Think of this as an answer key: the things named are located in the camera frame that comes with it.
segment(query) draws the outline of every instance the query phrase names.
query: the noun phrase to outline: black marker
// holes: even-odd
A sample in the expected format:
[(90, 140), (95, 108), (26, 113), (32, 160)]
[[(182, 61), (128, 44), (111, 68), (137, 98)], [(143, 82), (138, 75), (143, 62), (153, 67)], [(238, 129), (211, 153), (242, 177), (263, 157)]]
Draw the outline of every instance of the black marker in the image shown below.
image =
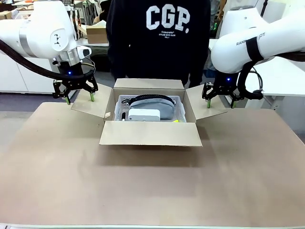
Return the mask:
[(125, 117), (126, 117), (126, 113), (123, 112), (123, 113), (122, 113), (122, 121), (123, 121), (123, 122), (125, 121)]

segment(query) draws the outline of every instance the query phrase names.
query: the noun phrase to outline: gray bag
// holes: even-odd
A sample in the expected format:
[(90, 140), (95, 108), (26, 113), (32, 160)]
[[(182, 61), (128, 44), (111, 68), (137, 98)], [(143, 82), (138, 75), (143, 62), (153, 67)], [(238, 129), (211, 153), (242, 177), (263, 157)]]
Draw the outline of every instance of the gray bag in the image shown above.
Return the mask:
[(172, 119), (176, 103), (168, 96), (160, 94), (143, 94), (132, 99), (125, 99), (131, 109), (157, 109), (161, 119)]

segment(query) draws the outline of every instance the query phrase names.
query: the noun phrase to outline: brown tabletop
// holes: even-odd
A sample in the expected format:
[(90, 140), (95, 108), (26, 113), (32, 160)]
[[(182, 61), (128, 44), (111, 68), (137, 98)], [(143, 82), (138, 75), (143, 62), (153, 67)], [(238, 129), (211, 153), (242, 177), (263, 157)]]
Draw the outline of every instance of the brown tabletop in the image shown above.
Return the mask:
[(42, 104), (0, 157), (0, 222), (305, 225), (305, 147), (274, 111), (206, 118), (200, 148), (100, 146), (102, 125)]

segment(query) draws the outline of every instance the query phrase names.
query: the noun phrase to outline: small cardboard box in background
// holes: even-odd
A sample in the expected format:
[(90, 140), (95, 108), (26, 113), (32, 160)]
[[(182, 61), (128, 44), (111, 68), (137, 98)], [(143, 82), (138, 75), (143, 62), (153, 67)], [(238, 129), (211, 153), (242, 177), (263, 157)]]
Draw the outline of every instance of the small cardboard box in background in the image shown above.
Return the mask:
[(0, 20), (11, 19), (11, 11), (0, 12)]
[(88, 44), (108, 43), (105, 26), (87, 26)]
[[(89, 92), (81, 90), (72, 110), (98, 116), (104, 120), (100, 145), (202, 146), (196, 121), (226, 112), (217, 96), (207, 109), (202, 99), (203, 85), (185, 90), (179, 80), (118, 79), (114, 88), (99, 84), (94, 102)], [(179, 96), (186, 123), (122, 122), (114, 120), (119, 95), (163, 94)]]

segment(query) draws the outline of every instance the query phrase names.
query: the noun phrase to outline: cabinet door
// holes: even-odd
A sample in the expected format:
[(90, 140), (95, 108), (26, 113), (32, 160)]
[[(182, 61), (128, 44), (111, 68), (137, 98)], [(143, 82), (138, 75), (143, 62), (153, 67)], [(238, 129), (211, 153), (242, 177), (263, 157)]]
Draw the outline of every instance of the cabinet door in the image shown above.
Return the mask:
[(17, 63), (7, 55), (0, 53), (0, 91), (27, 92)]
[[(38, 59), (38, 58), (27, 58), (32, 63), (45, 68), (47, 70), (51, 70), (50, 61), (47, 59)], [(29, 90), (29, 92), (35, 93), (52, 93), (54, 92), (53, 88), (53, 79), (47, 78), (45, 76), (39, 75), (37, 73), (33, 73), (25, 67), (18, 64), (23, 80)]]

